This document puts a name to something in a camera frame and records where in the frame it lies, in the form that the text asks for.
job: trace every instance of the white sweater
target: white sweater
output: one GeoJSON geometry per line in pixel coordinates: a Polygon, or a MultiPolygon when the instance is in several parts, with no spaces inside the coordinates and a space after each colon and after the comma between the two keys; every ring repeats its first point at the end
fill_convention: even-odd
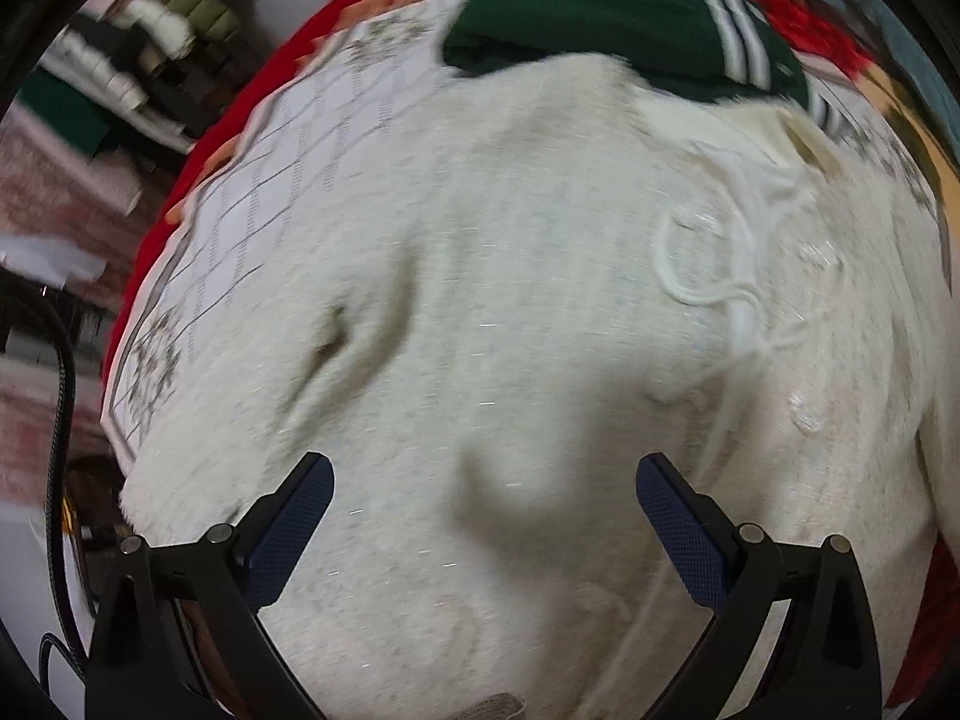
{"type": "Polygon", "coordinates": [[[810,164],[665,138],[635,81],[582,55],[441,90],[301,204],[142,447],[123,503],[152,544],[333,460],[260,615],[333,718],[501,691],[532,720],[640,716],[707,620],[635,501],[650,451],[734,522],[851,540],[887,689],[935,512],[960,545],[960,334],[926,210],[773,105],[730,121],[810,164]]]}

